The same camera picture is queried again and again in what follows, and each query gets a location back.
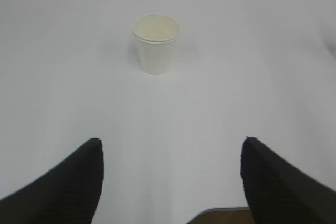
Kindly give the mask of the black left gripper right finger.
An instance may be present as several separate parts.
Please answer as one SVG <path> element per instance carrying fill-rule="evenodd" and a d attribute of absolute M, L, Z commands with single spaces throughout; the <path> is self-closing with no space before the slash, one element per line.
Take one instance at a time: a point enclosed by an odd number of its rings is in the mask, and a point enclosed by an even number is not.
<path fill-rule="evenodd" d="M 335 191 L 254 137 L 244 140 L 240 174 L 255 223 L 335 223 Z"/>

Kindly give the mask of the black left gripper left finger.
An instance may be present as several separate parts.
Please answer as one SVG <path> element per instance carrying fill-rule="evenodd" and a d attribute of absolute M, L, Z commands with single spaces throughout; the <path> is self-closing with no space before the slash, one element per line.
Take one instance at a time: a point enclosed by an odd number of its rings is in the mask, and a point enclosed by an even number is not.
<path fill-rule="evenodd" d="M 92 138 L 53 169 L 1 199 L 1 223 L 92 223 L 103 179 L 102 141 Z"/>

